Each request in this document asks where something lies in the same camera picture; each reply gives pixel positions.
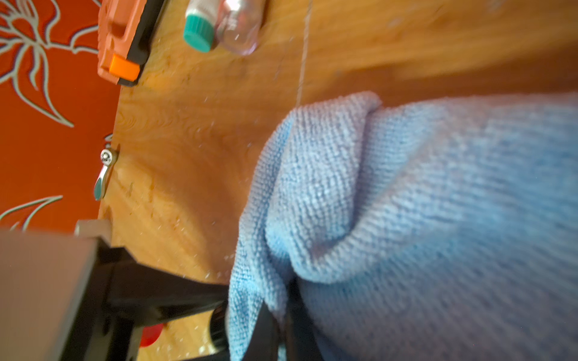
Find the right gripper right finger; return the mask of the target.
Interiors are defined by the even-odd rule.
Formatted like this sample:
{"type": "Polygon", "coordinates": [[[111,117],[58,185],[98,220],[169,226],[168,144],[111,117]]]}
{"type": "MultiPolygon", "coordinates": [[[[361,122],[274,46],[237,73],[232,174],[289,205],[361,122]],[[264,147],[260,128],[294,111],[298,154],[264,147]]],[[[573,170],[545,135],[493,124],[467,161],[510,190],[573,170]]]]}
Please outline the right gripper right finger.
{"type": "Polygon", "coordinates": [[[301,298],[296,280],[288,287],[285,317],[285,347],[288,361],[322,361],[313,324],[301,298]]]}

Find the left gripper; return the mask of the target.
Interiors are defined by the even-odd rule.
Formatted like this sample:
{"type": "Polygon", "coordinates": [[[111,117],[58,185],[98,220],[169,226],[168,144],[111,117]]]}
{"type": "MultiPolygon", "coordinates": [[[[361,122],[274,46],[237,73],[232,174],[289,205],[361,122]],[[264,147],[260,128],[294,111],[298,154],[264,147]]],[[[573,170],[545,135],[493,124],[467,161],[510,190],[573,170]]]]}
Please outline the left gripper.
{"type": "MultiPolygon", "coordinates": [[[[211,311],[229,287],[139,264],[126,248],[96,239],[87,285],[59,360],[135,360],[143,326],[211,311]]],[[[183,361],[230,361],[229,350],[183,361]]]]}

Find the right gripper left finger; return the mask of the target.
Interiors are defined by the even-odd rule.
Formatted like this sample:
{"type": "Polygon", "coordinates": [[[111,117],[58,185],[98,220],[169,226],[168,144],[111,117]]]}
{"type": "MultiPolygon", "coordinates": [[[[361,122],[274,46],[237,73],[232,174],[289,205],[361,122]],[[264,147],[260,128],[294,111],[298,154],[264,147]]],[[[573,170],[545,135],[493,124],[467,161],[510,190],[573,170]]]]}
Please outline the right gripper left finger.
{"type": "Polygon", "coordinates": [[[277,361],[279,343],[277,320],[263,302],[242,361],[277,361]]]}

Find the blue microfiber cloth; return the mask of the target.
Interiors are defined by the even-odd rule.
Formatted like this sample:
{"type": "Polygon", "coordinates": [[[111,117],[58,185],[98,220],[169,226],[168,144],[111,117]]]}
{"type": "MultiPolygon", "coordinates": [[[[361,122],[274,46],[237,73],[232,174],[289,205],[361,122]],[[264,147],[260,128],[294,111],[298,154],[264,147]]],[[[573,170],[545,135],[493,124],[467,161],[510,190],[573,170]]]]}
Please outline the blue microfiber cloth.
{"type": "Polygon", "coordinates": [[[293,110],[239,220],[230,356],[299,285],[325,359],[577,358],[577,95],[293,110]]]}

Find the green cap toothpaste tube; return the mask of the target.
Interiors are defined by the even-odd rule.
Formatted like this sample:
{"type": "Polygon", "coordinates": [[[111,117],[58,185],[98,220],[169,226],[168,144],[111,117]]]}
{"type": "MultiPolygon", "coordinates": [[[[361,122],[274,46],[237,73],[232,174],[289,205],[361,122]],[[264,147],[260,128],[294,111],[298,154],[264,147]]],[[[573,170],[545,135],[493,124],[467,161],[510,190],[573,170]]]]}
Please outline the green cap toothpaste tube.
{"type": "Polygon", "coordinates": [[[194,50],[208,53],[212,49],[221,4],[220,0],[189,1],[183,38],[194,50]]]}

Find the pink translucent tube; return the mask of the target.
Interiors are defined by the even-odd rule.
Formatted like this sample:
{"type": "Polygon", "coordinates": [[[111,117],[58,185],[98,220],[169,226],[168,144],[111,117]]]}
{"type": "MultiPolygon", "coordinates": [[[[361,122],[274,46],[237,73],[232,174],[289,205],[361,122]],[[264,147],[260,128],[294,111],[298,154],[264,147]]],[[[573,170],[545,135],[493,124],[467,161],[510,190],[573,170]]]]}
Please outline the pink translucent tube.
{"type": "Polygon", "coordinates": [[[219,45],[243,57],[252,54],[257,48],[266,3],[265,0],[223,1],[216,30],[219,45]]]}

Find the black cap white tube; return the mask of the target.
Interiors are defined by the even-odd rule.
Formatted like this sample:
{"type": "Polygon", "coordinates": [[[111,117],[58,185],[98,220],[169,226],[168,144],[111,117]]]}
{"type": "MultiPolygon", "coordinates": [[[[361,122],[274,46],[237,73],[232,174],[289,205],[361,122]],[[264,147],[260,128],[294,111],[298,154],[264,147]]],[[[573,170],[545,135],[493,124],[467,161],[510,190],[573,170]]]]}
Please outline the black cap white tube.
{"type": "Polygon", "coordinates": [[[227,336],[228,302],[224,301],[213,312],[209,322],[209,335],[215,350],[227,350],[229,347],[227,336]]]}

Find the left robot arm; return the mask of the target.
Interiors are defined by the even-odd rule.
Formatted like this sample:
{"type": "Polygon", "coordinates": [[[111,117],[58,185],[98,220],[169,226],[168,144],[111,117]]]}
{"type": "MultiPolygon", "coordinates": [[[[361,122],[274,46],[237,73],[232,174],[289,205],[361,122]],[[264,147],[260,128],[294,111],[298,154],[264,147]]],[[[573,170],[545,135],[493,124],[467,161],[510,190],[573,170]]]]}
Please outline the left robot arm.
{"type": "Polygon", "coordinates": [[[143,330],[228,296],[137,262],[101,238],[1,232],[3,360],[135,360],[143,330]]]}

